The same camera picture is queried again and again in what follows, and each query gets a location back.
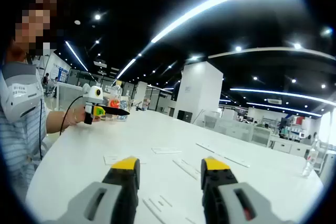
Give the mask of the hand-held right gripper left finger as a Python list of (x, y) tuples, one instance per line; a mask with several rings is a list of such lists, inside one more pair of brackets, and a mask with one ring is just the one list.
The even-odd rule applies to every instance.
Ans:
[(75, 195), (60, 218), (45, 223), (134, 223), (139, 187), (140, 160), (129, 156)]

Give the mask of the person's left hand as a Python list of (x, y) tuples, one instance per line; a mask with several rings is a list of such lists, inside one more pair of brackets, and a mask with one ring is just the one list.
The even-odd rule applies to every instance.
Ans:
[(74, 117), (75, 117), (75, 121), (77, 123), (83, 122), (85, 120), (85, 117), (86, 117), (85, 107), (84, 106), (76, 107), (73, 111), (73, 114), (74, 114)]

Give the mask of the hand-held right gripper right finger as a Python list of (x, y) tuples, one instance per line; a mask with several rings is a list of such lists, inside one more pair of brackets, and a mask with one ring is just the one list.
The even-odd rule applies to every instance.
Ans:
[(206, 223), (288, 223), (271, 203), (248, 183), (240, 183), (230, 167), (213, 158), (201, 162), (202, 205)]

